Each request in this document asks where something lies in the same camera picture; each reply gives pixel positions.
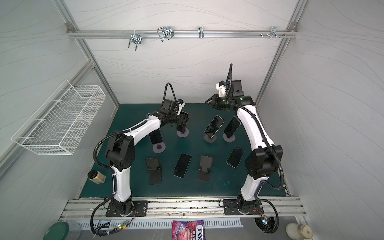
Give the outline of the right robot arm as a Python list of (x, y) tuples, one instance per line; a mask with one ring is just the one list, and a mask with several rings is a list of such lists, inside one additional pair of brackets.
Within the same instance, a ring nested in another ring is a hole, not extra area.
[(241, 81), (232, 79), (232, 69), (229, 67), (227, 79), (216, 85), (218, 93), (206, 100), (206, 104), (220, 111), (236, 113), (249, 138), (251, 153), (245, 160), (247, 178), (239, 195), (235, 200), (223, 199), (223, 208), (225, 213), (240, 215), (257, 211), (260, 214), (257, 227), (265, 234), (273, 234), (280, 225), (279, 214), (271, 201), (259, 197), (259, 192), (263, 186), (274, 190), (284, 187), (283, 148), (275, 145), (267, 135), (254, 101), (244, 95)]

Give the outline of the purple case phone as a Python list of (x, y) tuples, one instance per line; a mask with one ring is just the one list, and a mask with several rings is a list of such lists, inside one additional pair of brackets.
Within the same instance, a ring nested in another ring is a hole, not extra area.
[(177, 131), (184, 132), (185, 129), (187, 128), (187, 122), (189, 120), (189, 115), (188, 113), (181, 111), (180, 115), (177, 117)]
[(163, 138), (159, 129), (152, 131), (149, 136), (152, 145), (157, 145), (163, 142)]

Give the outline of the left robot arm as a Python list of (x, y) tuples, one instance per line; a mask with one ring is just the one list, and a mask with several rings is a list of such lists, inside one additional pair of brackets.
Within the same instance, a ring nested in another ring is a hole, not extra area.
[(113, 132), (97, 143), (93, 151), (94, 162), (109, 170), (113, 177), (113, 193), (110, 197), (98, 204), (90, 217), (90, 229), (94, 236), (108, 236), (125, 229), (132, 221), (125, 221), (118, 227), (104, 233), (94, 226), (96, 211), (105, 203), (110, 202), (111, 210), (122, 216), (133, 214), (136, 216), (137, 208), (133, 203), (130, 187), (130, 170), (135, 161), (135, 146), (147, 135), (159, 130), (166, 124), (176, 124), (178, 133), (187, 132), (188, 114), (183, 111), (185, 102), (177, 99), (171, 83), (166, 83), (162, 105), (159, 109), (147, 114), (146, 118), (138, 124), (123, 131)]

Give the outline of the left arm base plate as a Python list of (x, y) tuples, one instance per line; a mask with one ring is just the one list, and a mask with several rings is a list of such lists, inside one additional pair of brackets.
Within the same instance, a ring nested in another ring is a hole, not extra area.
[(148, 209), (148, 201), (128, 201), (127, 203), (120, 203), (114, 201), (109, 203), (107, 208), (106, 217), (145, 217)]

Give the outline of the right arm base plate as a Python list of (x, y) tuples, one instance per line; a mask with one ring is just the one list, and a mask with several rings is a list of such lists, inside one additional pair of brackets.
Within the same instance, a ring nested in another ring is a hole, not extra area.
[(220, 199), (219, 207), (224, 209), (224, 215), (264, 215), (261, 201), (245, 201), (241, 197), (236, 199)]

